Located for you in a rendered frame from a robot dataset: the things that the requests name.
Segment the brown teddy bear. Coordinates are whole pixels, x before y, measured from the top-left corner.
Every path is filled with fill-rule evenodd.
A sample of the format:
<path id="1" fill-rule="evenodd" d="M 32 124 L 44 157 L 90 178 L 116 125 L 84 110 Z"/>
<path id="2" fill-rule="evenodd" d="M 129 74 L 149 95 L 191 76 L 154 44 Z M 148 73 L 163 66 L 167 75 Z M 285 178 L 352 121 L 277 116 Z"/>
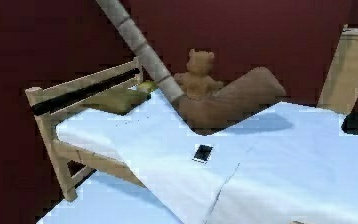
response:
<path id="1" fill-rule="evenodd" d="M 189 60 L 186 64 L 187 71 L 175 73 L 174 79 L 186 94 L 193 100 L 200 100 L 212 95 L 224 87 L 222 81 L 214 80 L 210 73 L 214 65 L 215 54 L 208 51 L 189 51 Z"/>

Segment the yellow-green tennis ball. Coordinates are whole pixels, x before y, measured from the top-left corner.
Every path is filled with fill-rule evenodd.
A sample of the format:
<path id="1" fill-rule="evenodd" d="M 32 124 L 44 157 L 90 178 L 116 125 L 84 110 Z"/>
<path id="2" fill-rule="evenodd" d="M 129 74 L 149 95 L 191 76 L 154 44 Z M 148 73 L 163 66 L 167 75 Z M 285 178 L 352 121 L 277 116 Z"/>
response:
<path id="1" fill-rule="evenodd" d="M 137 86 L 137 90 L 144 93 L 151 93 L 157 89 L 156 84 L 153 81 L 145 81 Z"/>

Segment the wooden bed with pale sheet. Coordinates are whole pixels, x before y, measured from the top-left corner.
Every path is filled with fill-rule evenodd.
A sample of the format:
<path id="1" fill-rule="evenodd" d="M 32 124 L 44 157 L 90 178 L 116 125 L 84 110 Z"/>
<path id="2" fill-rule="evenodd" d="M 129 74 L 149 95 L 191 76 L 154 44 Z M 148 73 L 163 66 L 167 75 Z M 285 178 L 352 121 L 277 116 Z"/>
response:
<path id="1" fill-rule="evenodd" d="M 116 66 L 140 73 L 137 61 Z M 60 186 L 75 198 L 67 163 L 146 187 L 182 224 L 358 224 L 358 136 L 343 116 L 287 102 L 211 135 L 193 132 L 160 91 L 125 115 L 77 102 L 34 115 Z M 207 163 L 195 147 L 212 145 Z"/>

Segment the black mobile phone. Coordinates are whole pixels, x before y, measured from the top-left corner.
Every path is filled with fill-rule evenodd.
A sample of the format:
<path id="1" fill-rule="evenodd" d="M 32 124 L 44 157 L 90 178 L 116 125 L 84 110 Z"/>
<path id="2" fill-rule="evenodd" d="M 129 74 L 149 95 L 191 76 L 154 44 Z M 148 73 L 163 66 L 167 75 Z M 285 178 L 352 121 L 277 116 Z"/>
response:
<path id="1" fill-rule="evenodd" d="M 199 144 L 195 147 L 195 153 L 192 157 L 192 160 L 199 163 L 207 163 L 211 156 L 212 150 L 212 145 Z"/>

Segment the brown pillow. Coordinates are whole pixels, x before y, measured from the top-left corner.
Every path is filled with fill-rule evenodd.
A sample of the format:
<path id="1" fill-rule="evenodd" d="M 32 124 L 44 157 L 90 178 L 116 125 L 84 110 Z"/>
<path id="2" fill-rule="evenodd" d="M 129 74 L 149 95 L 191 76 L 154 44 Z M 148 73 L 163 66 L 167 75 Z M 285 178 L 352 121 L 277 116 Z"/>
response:
<path id="1" fill-rule="evenodd" d="M 201 100 L 183 96 L 177 112 L 189 128 L 211 135 L 233 126 L 287 97 L 286 89 L 266 67 L 256 67 L 214 95 Z"/>

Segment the green pillow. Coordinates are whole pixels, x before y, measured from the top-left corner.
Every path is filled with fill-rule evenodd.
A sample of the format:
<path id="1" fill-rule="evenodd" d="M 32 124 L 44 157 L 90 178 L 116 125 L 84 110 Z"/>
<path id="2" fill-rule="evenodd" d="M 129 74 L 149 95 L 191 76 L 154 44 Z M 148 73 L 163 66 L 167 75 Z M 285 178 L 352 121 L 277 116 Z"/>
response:
<path id="1" fill-rule="evenodd" d="M 125 115 L 151 98 L 151 94 L 133 89 L 109 89 L 83 102 L 87 108 Z"/>

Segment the grey baseball bat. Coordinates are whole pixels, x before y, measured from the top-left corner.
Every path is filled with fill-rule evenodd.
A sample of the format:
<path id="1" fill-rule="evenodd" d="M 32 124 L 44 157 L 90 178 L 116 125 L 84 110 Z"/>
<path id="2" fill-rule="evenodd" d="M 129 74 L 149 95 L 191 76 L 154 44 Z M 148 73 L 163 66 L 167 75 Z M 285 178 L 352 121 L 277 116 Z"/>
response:
<path id="1" fill-rule="evenodd" d="M 119 0 L 96 0 L 140 64 L 157 84 L 166 99 L 174 105 L 184 95 L 171 72 Z"/>

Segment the tan wooden cabinet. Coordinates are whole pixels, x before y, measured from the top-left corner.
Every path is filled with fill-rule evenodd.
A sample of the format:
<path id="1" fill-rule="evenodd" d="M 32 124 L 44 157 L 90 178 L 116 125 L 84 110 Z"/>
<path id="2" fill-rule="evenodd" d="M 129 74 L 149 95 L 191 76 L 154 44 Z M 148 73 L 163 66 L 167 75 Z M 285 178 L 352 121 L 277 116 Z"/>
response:
<path id="1" fill-rule="evenodd" d="M 324 82 L 317 106 L 349 114 L 358 99 L 358 30 L 345 28 Z"/>

